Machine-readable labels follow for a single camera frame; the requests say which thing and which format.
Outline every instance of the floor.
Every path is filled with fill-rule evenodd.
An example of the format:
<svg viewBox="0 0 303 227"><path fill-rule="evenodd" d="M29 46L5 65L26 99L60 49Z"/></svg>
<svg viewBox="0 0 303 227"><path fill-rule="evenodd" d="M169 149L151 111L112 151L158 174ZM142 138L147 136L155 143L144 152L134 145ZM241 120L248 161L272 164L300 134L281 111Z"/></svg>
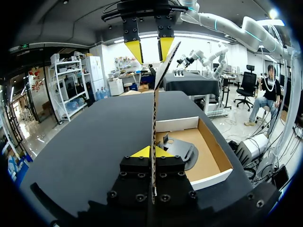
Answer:
<svg viewBox="0 0 303 227"><path fill-rule="evenodd" d="M251 135L253 135L256 130L261 130L261 128L259 128L260 123L255 126L244 125L244 122L248 121L251 111L248 112L248 107L244 104L241 104L239 107L237 107L236 105L238 101L236 103L233 102L233 100L238 96L236 93L237 87L231 85L230 90L231 91L228 100L228 106L232 106L232 109L227 110L228 116L214 117L211 118L211 120L227 141L233 140L239 143L240 141L245 140ZM264 92L259 91L258 97L261 97L263 95ZM262 117L263 113L263 108L260 108L257 116ZM270 121L270 114L267 116L266 120L267 122ZM270 144L274 142L277 137L279 137L279 135L282 133L284 129L284 124L285 122L280 119L278 120L277 126L272 133L272 137L270 138ZM274 148L278 141L279 139L277 139L271 147ZM298 165L300 164L302 148L302 140L299 140L298 137L295 137L294 134L291 134L289 135L289 138L287 139L287 142L285 143L284 147L279 152L279 164L280 166L282 164L286 165L289 177L291 177L296 172Z"/></svg>
<svg viewBox="0 0 303 227"><path fill-rule="evenodd" d="M76 113L71 120L75 119L81 110ZM34 160L42 149L48 144L48 142L60 132L69 122L63 121L63 124L58 125L53 116L46 118L43 122L37 121L20 121L20 132L24 136L23 145L28 151L31 158Z"/></svg>

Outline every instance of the refrigerator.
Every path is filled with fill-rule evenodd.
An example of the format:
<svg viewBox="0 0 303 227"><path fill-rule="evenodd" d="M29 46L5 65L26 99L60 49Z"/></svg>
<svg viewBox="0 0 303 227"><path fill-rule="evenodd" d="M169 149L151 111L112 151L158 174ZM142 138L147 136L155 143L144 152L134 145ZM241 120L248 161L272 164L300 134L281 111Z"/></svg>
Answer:
<svg viewBox="0 0 303 227"><path fill-rule="evenodd" d="M102 73L101 59L99 56L87 56L85 59L82 59L82 68L87 70L88 73L84 73L85 81L90 81L91 88L93 90L94 98L96 98L96 92L99 89L105 87L106 78Z"/></svg>

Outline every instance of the man sitting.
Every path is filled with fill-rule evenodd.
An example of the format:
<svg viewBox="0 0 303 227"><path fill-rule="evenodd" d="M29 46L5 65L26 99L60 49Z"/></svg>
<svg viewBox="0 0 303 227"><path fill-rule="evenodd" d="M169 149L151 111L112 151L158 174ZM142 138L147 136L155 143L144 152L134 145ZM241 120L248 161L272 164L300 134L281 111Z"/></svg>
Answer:
<svg viewBox="0 0 303 227"><path fill-rule="evenodd" d="M266 78L265 80L258 79L259 89L260 91L265 90L265 94L263 97L257 98L255 100L254 107L250 115L250 120L244 123L246 126L254 126L255 118L257 116L259 108L267 105L270 108L271 113L271 121L270 127L267 131L267 137L273 129L275 123L275 120L273 121L273 119L276 119L281 95L280 83L276 80L276 69L273 65L268 66L268 73L269 78Z"/></svg>

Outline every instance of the exit sign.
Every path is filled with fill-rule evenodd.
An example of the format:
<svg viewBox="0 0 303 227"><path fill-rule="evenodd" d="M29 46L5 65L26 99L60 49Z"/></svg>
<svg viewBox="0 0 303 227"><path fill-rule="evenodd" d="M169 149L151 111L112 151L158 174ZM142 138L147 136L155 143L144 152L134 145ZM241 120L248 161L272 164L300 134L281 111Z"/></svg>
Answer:
<svg viewBox="0 0 303 227"><path fill-rule="evenodd" d="M19 49L24 50L24 49L28 49L29 44L22 44L19 46Z"/></svg>

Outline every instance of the black table surface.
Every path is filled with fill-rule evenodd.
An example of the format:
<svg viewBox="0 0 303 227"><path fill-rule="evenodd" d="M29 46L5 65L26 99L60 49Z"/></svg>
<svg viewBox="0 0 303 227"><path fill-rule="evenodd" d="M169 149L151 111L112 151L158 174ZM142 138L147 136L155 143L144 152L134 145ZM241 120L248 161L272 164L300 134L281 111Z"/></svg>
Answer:
<svg viewBox="0 0 303 227"><path fill-rule="evenodd" d="M70 214L88 210L88 201L106 204L119 174L119 163L151 143L153 94L111 97L75 117L40 152L20 186L46 221L55 218L38 201L30 185L41 189ZM157 120L199 116L229 158L233 171L222 183L198 191L199 206L221 210L252 190L237 157L201 109L183 92L160 92Z"/></svg>
<svg viewBox="0 0 303 227"><path fill-rule="evenodd" d="M219 81L206 79L194 73L184 73L184 77L175 77L167 73L163 79L166 91L183 91L188 96L219 95Z"/></svg>

